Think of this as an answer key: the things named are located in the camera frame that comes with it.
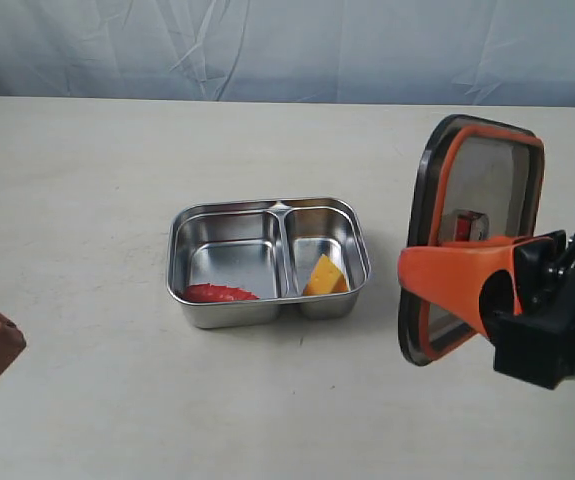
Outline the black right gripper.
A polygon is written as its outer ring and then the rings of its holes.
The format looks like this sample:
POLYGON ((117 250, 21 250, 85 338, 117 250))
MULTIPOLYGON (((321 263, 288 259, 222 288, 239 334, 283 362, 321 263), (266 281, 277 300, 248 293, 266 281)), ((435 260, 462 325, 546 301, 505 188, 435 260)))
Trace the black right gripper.
POLYGON ((487 335, 496 372, 549 390, 575 379, 575 235, 408 247, 398 276, 487 335))

